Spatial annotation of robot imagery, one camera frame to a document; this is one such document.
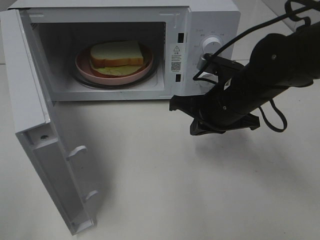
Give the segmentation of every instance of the open microwave door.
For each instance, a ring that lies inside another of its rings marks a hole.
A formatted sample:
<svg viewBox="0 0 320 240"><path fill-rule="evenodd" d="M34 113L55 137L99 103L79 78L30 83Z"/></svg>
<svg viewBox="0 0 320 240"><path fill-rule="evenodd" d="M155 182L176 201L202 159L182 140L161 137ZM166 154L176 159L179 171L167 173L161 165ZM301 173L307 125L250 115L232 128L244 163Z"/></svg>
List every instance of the open microwave door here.
<svg viewBox="0 0 320 240"><path fill-rule="evenodd" d="M285 11L285 3L287 0L262 0L277 16L283 15L286 13ZM296 10L298 8L303 7L303 5L292 1L292 9ZM320 12L316 10L310 10L307 12L303 12L299 14L300 17L309 16L313 24L320 21ZM296 31L298 27L304 24L304 21L295 22L290 20L289 18L284 20L285 24L292 30Z"/></svg>
<svg viewBox="0 0 320 240"><path fill-rule="evenodd" d="M95 222L86 201L96 192L81 193L72 165L86 147L66 149L53 103L41 85L41 66L33 61L27 42L23 24L32 24L29 17L15 9L0 17L15 134L74 235Z"/></svg>

